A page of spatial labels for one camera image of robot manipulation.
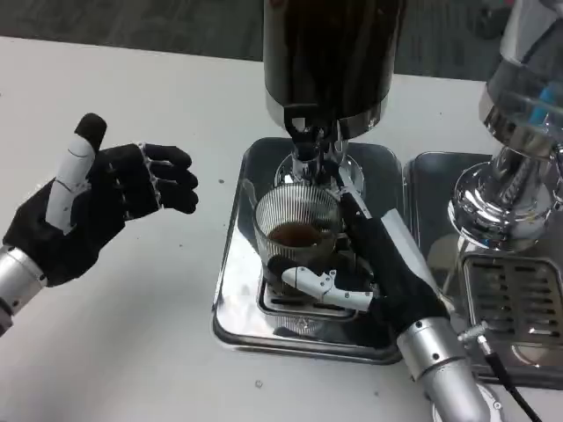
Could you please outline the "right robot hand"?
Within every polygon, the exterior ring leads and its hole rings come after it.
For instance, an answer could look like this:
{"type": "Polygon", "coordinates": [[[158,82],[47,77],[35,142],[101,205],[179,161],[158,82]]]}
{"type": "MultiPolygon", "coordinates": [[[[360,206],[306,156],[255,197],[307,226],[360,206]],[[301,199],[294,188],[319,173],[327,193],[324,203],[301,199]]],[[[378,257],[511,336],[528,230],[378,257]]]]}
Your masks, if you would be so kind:
{"type": "Polygon", "coordinates": [[[315,272],[293,258],[274,255],[267,267],[287,285],[330,305],[371,312],[387,323],[402,353],[435,349],[456,338],[420,250],[395,209],[372,216],[349,174],[333,165],[340,213],[353,251],[374,273],[380,293],[349,292],[336,286],[337,272],[315,272]]]}

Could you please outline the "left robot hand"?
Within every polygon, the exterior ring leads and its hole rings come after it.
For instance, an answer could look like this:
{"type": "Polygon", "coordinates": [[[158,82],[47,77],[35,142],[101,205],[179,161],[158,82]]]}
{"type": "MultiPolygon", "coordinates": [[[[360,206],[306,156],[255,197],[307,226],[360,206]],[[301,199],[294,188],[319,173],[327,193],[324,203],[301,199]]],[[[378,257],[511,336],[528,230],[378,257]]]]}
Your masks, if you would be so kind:
{"type": "Polygon", "coordinates": [[[90,270],[128,221],[196,209],[198,180],[185,151],[150,143],[102,149],[106,129],[97,114],[83,116],[58,174],[18,208],[4,235],[50,287],[90,270]]]}

